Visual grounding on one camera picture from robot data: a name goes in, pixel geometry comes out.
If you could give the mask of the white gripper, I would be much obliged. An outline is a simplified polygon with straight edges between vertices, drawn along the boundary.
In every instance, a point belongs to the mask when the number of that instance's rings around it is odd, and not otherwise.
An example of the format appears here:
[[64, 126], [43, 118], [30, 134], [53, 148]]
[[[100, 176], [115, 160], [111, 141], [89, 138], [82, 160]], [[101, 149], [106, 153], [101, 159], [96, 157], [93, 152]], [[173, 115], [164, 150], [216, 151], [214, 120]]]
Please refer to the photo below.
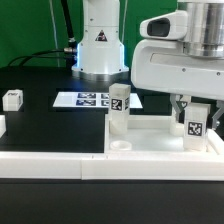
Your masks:
[[142, 40], [131, 68], [136, 88], [172, 93], [170, 103], [178, 123], [184, 123], [182, 95], [224, 100], [224, 59], [190, 57], [182, 50], [180, 42]]

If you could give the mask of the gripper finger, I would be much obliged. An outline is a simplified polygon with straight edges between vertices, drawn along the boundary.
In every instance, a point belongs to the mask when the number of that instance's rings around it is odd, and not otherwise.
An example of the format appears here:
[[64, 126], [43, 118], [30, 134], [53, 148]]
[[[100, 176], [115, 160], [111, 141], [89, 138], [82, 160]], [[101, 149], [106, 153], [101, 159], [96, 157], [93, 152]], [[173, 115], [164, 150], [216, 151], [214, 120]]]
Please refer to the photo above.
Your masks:
[[216, 107], [218, 109], [212, 116], [212, 129], [216, 129], [219, 126], [219, 118], [224, 114], [224, 101], [217, 100]]

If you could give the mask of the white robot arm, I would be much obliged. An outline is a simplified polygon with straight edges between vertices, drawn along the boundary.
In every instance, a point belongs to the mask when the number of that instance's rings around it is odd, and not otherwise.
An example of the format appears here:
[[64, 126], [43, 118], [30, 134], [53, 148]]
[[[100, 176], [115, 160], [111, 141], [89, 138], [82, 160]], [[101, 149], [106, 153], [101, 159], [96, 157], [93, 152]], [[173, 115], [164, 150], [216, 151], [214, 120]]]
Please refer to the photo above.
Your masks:
[[177, 0], [174, 12], [143, 21], [130, 68], [118, 37], [119, 0], [83, 0], [83, 6], [75, 76], [105, 81], [130, 72], [135, 87], [169, 93], [173, 105], [182, 95], [213, 99], [212, 127], [218, 126], [224, 115], [224, 0]]

